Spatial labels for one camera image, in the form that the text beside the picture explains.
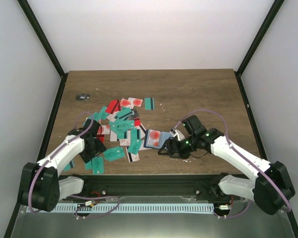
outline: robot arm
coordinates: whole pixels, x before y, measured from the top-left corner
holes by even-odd
[[[267,214],[275,214],[285,203],[272,185],[250,165],[241,158],[231,147],[245,156],[257,168],[263,171],[279,188],[287,200],[295,195],[295,189],[291,182],[286,167],[276,162],[260,159],[230,141],[219,130],[212,128],[207,130],[196,116],[190,116],[183,122],[190,134],[188,138],[178,140],[169,138],[158,151],[159,155],[169,155],[171,158],[187,159],[191,152],[204,149],[214,154],[240,170],[249,179],[235,178],[231,175],[222,176],[217,186],[227,195],[236,195],[255,201],[255,203]]]
[[[32,207],[47,212],[52,211],[59,200],[72,194],[78,194],[83,189],[84,181],[77,177],[67,177],[59,180],[64,167],[76,156],[80,155],[85,163],[106,150],[103,143],[94,138],[100,124],[93,122],[92,127],[80,137],[74,139],[85,131],[90,125],[88,119],[83,128],[73,129],[65,140],[48,156],[36,164],[27,163],[22,170],[18,202],[28,206],[29,190],[38,169],[48,162],[34,184],[32,192]]]

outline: black metal frame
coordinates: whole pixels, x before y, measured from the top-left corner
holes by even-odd
[[[50,57],[55,69],[61,77],[59,89],[53,104],[52,112],[48,121],[48,125],[44,134],[43,142],[39,151],[38,160],[45,157],[47,146],[51,137],[52,128],[55,122],[57,111],[62,98],[63,90],[65,87],[68,73],[64,73],[54,51],[49,44],[38,20],[36,19],[29,3],[27,0],[18,0],[22,7],[26,17],[31,23],[34,31],[40,39],[44,49]],[[241,76],[253,57],[256,49],[258,48],[261,40],[267,32],[269,26],[273,22],[276,14],[281,8],[284,0],[275,0],[272,4],[263,24],[261,25],[256,37],[254,38],[247,54],[245,55],[239,69],[235,72],[236,80],[245,104],[247,115],[255,136],[255,140],[258,146],[259,153],[262,158],[267,159],[265,149],[260,138],[258,128],[248,102],[246,92],[241,80]],[[150,196],[150,195],[177,195],[177,196],[196,196],[198,200],[208,200],[210,202],[221,202],[227,201],[227,198],[223,199],[212,199],[211,197],[203,194],[204,184],[210,184],[215,178],[215,175],[152,175],[152,176],[82,176],[86,180],[83,195],[88,196],[94,191],[106,191],[107,195],[118,195],[118,196]],[[19,204],[16,204],[11,220],[7,227],[4,237],[10,237],[13,231],[13,226],[20,208]],[[292,212],[288,213],[288,218],[294,231],[295,237],[298,238],[298,226]]]

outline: black cable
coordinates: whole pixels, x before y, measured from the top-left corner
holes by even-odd
[[[203,156],[205,156],[206,154],[207,154],[208,152],[206,152],[204,155],[201,155],[201,156],[194,156],[194,155],[192,155],[191,153],[190,153],[190,155],[192,156],[192,157],[194,157],[194,158],[202,158]]]

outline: white wall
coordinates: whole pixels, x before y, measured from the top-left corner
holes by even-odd
[[[29,0],[69,70],[234,68],[273,0]]]
[[[242,78],[268,158],[291,175],[298,223],[298,0],[285,1]]]
[[[0,237],[35,162],[60,82],[17,1],[0,0]]]

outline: white perforated rail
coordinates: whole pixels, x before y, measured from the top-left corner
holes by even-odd
[[[74,213],[78,204],[73,203],[60,203],[52,213]],[[82,208],[79,213],[105,213],[116,204],[112,203],[99,203],[92,208]],[[113,213],[194,213],[194,214],[213,214],[213,204],[143,204],[143,203],[123,203],[113,211]]]

